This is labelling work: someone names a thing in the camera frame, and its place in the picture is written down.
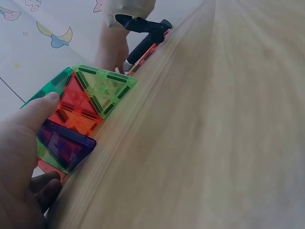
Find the tile structure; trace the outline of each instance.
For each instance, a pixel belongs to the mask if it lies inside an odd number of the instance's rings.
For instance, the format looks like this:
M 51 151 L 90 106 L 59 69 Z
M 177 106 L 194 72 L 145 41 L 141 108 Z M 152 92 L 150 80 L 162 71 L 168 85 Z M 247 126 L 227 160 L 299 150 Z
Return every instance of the tile structure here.
M 55 170 L 64 180 L 96 146 L 89 136 L 136 83 L 130 76 L 78 64 L 67 67 L 40 89 L 29 101 L 50 92 L 60 95 L 55 113 L 37 132 L 42 171 Z

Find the floor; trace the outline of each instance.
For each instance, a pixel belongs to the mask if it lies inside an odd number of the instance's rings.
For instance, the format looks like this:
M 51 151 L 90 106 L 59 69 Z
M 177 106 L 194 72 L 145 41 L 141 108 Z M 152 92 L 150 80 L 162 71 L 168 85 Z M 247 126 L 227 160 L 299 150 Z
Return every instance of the floor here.
M 0 121 L 18 111 L 66 66 L 93 62 L 102 16 L 100 1 L 0 1 L 0 30 L 4 31 L 0 33 Z M 175 26 L 198 3 L 157 0 L 148 19 L 167 19 Z M 145 36 L 131 33 L 130 50 Z M 34 171 L 34 175 L 41 173 L 38 168 Z

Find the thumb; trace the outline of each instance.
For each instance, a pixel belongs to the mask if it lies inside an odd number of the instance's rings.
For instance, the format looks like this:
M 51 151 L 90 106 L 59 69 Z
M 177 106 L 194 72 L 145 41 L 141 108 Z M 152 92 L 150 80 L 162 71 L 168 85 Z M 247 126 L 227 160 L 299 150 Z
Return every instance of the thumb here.
M 43 98 L 30 101 L 7 121 L 25 126 L 36 133 L 43 122 L 54 113 L 58 102 L 59 95 L 51 92 Z

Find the red magnetic tile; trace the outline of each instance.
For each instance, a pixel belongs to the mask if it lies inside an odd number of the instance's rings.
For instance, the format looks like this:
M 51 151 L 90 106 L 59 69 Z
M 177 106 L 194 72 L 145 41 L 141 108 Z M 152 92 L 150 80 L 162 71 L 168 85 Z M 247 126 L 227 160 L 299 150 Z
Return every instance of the red magnetic tile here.
M 99 117 L 90 98 L 78 81 L 75 72 L 72 73 L 71 79 L 65 87 L 61 97 L 60 107 L 74 110 L 90 118 Z
M 37 164 L 38 164 L 38 167 L 44 172 L 44 173 L 47 173 L 47 172 L 51 172 L 51 171 L 56 171 L 59 173 L 59 175 L 61 176 L 61 182 L 63 183 L 67 174 L 61 172 L 60 170 L 56 169 L 55 167 L 51 166 L 50 164 L 48 164 L 47 162 L 41 160 L 40 158 L 38 158 L 37 160 Z

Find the wooden surface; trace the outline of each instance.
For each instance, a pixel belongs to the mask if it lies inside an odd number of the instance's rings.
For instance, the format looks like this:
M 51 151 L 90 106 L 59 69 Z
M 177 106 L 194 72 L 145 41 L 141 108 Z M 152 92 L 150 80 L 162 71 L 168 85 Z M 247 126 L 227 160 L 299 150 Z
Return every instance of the wooden surface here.
M 51 228 L 305 228 L 303 0 L 203 0 L 136 77 Z

